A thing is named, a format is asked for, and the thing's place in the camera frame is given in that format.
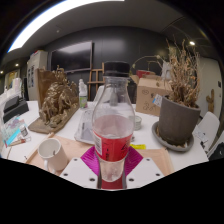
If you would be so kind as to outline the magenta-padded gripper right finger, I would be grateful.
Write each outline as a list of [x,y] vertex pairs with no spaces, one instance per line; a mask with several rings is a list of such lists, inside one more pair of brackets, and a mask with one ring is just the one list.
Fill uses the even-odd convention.
[[143,157],[137,150],[130,148],[124,163],[125,188],[140,188],[159,180],[163,173],[152,158]]

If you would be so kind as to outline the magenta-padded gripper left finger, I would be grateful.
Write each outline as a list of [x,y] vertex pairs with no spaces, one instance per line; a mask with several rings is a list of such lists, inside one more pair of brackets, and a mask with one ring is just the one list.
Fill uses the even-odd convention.
[[62,178],[84,188],[97,189],[100,165],[92,146],[80,158],[73,157],[60,174]]

